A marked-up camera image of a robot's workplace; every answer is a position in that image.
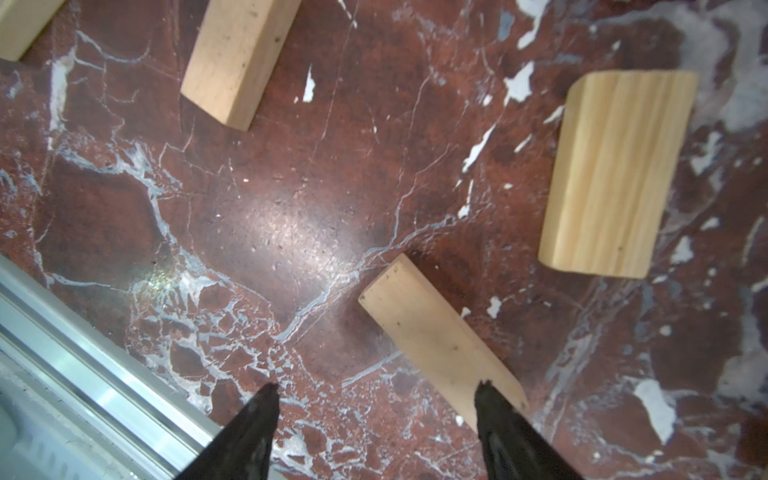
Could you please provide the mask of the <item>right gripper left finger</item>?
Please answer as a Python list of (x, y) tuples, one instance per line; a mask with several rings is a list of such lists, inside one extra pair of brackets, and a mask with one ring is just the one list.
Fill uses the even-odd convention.
[(279, 400), (277, 383), (260, 388), (176, 479), (267, 479)]

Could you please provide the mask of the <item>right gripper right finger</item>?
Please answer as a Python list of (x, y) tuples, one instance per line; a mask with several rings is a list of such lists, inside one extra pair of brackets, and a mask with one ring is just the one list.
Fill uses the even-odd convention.
[(490, 479), (583, 479), (491, 381), (478, 384), (474, 405)]

